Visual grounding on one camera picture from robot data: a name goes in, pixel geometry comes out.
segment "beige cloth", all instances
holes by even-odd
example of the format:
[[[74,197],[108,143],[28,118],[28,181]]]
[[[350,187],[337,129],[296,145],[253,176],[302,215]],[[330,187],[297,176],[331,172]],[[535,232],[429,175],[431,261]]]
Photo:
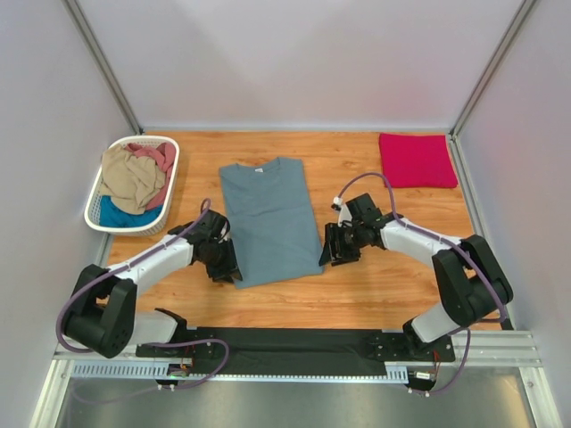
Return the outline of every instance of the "beige cloth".
[[[145,205],[166,182],[166,174],[153,158],[138,158],[120,145],[103,154],[102,172],[99,193],[111,196],[113,204],[129,214],[143,214]]]

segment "pink cloth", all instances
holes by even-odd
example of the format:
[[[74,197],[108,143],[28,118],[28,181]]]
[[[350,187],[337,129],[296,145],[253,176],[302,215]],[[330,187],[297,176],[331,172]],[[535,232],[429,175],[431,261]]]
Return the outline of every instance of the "pink cloth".
[[[383,174],[392,187],[458,185],[446,146],[446,136],[381,134],[379,150]]]
[[[167,173],[165,185],[162,189],[146,204],[145,210],[152,210],[162,205],[167,198],[167,191],[169,190],[170,175],[172,174],[172,167],[175,163],[175,156],[177,149],[171,143],[162,143],[156,149],[146,145],[139,145],[135,143],[127,144],[125,150],[132,152],[135,156],[148,156],[157,162],[157,166],[162,172]]]

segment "blue-gray shirt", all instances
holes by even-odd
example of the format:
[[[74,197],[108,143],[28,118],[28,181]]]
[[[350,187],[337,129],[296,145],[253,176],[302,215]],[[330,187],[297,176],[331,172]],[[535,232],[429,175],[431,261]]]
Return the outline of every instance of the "blue-gray shirt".
[[[321,243],[303,163],[220,168],[222,193],[243,281],[236,288],[323,273]]]

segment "gray floor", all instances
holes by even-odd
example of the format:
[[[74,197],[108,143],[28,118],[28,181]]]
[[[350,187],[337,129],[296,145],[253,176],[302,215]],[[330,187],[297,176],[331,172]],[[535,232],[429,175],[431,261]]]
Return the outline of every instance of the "gray floor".
[[[446,381],[453,368],[441,370]],[[78,395],[110,399],[153,381],[81,381]],[[151,392],[111,405],[66,397],[58,427],[533,427],[516,369],[469,368],[447,394],[429,399],[400,385],[210,382],[189,391]]]

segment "white wall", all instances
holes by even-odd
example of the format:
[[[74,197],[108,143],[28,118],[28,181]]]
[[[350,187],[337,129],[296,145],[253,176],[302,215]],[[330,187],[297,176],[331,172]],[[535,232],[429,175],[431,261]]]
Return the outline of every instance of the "white wall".
[[[543,0],[460,135],[484,222],[571,426],[571,3]]]
[[[449,128],[520,0],[80,0],[146,128]]]
[[[60,0],[0,2],[0,34],[0,425],[21,428],[102,243],[82,218],[101,153],[130,131]]]

